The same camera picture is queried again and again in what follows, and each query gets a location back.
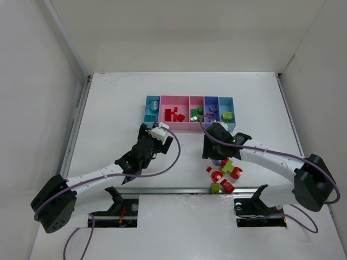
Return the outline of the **teal lego brick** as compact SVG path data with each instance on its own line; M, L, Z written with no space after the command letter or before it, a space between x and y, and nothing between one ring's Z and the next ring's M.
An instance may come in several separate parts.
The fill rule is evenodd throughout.
M152 115L152 114L146 114L144 116L144 121L145 122L156 122L156 116L155 115Z

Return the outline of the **red printed lego brick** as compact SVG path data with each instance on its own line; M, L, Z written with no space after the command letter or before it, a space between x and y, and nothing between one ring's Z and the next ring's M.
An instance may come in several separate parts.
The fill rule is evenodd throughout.
M220 182L220 185L228 194L231 194L235 190L235 187L233 186L233 184L227 179L223 179Z

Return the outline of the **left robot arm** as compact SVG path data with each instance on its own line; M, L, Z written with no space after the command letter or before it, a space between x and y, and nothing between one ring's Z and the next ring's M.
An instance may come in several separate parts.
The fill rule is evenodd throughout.
M91 173L73 178L61 175L51 177L30 203L34 220L46 233L54 233L64 227L72 217L101 211L97 206L83 210L82 202L99 191L106 191L112 197L110 211L120 208L122 198L116 186L123 179L127 184L137 178L145 178L142 171L158 154L167 154L177 137L163 123L140 126L137 142L130 151L113 163Z

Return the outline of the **red arch lego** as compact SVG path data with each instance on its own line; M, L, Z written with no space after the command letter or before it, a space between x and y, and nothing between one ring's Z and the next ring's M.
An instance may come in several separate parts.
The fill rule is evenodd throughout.
M220 171L214 171L214 172L211 174L211 178L212 178L212 181L213 181L214 183L217 183L222 177L223 177L223 174L222 174L222 172L220 172Z

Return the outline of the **lime red lego cluster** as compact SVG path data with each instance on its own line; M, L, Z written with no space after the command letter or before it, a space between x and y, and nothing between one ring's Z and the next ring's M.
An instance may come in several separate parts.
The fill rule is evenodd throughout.
M239 167L234 166L233 162L229 158L222 160L221 172L222 174L230 175L230 177L235 180L238 180L243 174L243 170Z

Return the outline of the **green lego plate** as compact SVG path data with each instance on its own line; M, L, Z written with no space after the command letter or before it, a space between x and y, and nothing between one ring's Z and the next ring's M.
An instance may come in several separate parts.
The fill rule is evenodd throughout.
M190 110L190 121L191 122L198 122L197 109L191 109Z

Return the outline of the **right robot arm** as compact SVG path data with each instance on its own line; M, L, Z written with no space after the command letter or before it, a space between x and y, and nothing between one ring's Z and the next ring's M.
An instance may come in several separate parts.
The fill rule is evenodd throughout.
M329 203L329 196L340 193L336 182L321 157L311 154L304 158L273 150L243 133L232 135L219 122L204 129L204 159L236 158L259 165L287 179L286 184L262 184L254 199L268 208L277 205L299 204L318 212Z

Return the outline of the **lime lego brick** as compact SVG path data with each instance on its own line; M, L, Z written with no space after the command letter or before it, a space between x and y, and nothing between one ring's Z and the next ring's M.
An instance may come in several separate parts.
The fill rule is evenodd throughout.
M232 112L223 112L221 115L221 119L223 122L231 122L233 119L233 113Z
M211 184L211 194L220 194L220 185L219 183Z

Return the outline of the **red lego pieces in bin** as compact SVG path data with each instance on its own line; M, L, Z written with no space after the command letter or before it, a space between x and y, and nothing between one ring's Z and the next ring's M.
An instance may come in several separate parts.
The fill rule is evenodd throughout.
M172 121L173 122L183 122L185 119L185 116L181 113L178 113L178 107L174 107L172 111Z

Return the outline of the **teal frog printed lego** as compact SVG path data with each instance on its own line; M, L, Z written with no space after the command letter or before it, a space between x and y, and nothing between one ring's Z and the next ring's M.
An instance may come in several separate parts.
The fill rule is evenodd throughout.
M150 111L152 113L156 113L158 111L158 108L159 108L159 102L157 100L152 100L150 102L149 107L150 107Z

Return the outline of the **small pink bin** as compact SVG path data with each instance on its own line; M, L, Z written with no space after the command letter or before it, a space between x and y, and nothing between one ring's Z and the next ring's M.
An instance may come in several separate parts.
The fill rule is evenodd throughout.
M197 109L199 106L204 107L204 97L203 96L190 96L189 97L189 130L196 132L200 131L201 127L199 122L190 121L190 110Z

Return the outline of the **metal table rail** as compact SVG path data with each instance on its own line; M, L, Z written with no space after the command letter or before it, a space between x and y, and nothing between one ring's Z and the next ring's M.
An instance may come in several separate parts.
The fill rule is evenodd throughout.
M121 194L211 194L211 187L205 188L150 188L150 187L116 187L115 188ZM87 198L91 196L96 196L98 193L101 193L105 189L96 190L95 188L88 188L85 191L82 190L82 187L76 188L76 196L79 199Z

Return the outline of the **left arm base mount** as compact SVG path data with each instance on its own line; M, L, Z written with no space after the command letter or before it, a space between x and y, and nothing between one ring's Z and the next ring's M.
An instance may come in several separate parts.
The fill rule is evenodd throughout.
M91 228L136 228L138 225L139 196L127 194L123 197L115 187L105 189L112 198L112 204L105 210L92 212L88 217Z

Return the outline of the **left light blue bin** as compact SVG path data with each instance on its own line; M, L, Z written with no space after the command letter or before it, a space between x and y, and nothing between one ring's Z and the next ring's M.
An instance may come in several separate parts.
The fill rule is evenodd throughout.
M149 95L149 96L147 96L146 97L146 102L145 102L145 109L144 109L144 116L146 115L146 114L152 114L152 115L155 115L156 116L156 122L158 122L158 120L159 120L159 108L158 108L158 111L156 112L156 113L152 113L151 111L150 111L150 107L149 107L149 105L150 105L150 102L152 101L152 100L157 100L158 102L159 102L159 105L160 105L160 96L151 96L151 95ZM152 125L155 123L155 122L145 122L144 120L143 120L143 123L144 124L146 124L148 127L152 127Z

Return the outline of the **large pink bin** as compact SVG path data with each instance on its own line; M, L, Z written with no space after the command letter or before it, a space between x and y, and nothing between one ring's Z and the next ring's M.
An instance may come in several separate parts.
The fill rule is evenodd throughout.
M171 130L189 130L189 97L162 95L159 103L159 122L168 125Z

